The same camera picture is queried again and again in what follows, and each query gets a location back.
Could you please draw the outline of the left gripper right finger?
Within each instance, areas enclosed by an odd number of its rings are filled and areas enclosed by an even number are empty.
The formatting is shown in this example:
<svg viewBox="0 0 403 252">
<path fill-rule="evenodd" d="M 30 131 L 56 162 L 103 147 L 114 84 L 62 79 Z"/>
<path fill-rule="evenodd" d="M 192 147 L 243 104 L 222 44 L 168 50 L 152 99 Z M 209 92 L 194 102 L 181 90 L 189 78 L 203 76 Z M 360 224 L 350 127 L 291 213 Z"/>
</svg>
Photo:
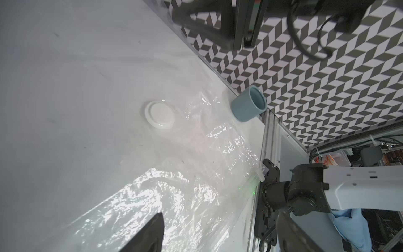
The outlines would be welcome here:
<svg viewBox="0 0 403 252">
<path fill-rule="evenodd" d="M 281 252 L 323 252 L 285 212 L 279 212 L 276 231 Z"/>
</svg>

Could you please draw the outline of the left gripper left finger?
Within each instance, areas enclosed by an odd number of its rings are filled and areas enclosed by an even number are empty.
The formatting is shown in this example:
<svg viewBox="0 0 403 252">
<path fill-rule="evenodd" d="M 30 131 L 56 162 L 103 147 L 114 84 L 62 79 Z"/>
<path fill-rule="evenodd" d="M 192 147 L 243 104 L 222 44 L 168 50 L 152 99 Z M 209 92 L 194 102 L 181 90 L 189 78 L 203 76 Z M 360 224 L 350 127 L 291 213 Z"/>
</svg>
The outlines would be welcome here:
<svg viewBox="0 0 403 252">
<path fill-rule="evenodd" d="M 164 229 L 163 213 L 157 213 L 119 252 L 161 252 Z"/>
</svg>

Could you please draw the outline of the clear plastic vacuum bag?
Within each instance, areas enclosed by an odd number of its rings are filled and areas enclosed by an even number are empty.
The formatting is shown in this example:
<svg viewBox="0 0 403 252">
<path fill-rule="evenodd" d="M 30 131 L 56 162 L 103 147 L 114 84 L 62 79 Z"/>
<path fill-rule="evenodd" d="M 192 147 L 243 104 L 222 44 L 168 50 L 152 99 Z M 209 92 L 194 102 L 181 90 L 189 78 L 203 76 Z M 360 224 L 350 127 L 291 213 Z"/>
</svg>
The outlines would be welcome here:
<svg viewBox="0 0 403 252">
<path fill-rule="evenodd" d="M 263 123 L 144 1 L 1 5 L 1 251 L 245 252 Z"/>
</svg>

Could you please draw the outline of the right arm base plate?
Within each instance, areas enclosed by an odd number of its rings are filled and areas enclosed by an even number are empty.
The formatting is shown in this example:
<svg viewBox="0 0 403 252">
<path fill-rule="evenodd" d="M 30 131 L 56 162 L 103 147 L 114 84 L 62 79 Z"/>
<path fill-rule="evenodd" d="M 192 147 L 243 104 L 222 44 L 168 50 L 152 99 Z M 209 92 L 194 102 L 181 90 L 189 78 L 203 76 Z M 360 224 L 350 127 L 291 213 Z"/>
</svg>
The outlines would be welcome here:
<svg viewBox="0 0 403 252">
<path fill-rule="evenodd" d="M 255 224 L 254 224 L 254 236 L 262 239 L 263 235 L 275 225 L 277 219 L 277 211 L 274 210 L 267 197 L 269 196 L 268 187 L 272 184 L 279 183 L 280 170 L 269 159 L 264 159 L 262 162 L 264 168 L 265 180 L 259 184 L 257 192 L 257 206 L 255 208 Z"/>
</svg>

